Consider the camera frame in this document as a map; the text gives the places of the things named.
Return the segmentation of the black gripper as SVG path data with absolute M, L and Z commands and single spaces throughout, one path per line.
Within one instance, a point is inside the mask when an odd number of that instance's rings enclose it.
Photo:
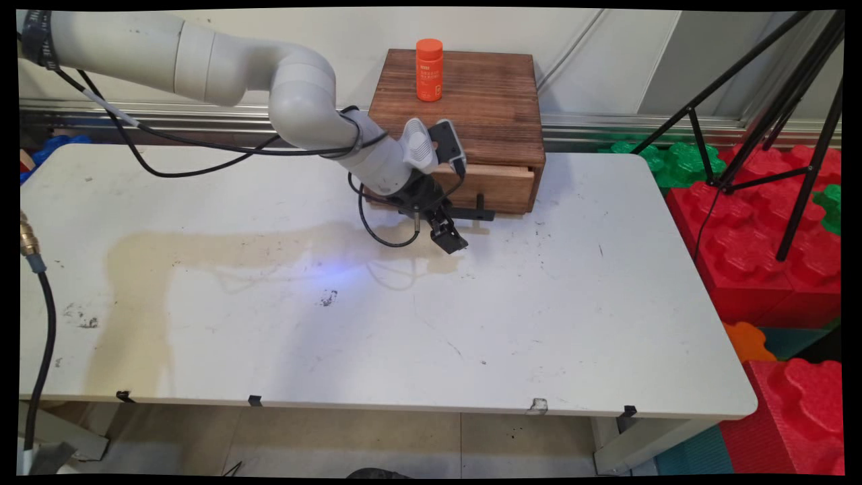
M 394 193 L 394 205 L 401 212 L 419 209 L 422 217 L 432 219 L 431 239 L 447 254 L 462 251 L 469 243 L 455 228 L 449 217 L 451 202 L 446 191 L 433 177 L 409 177 L 407 183 Z

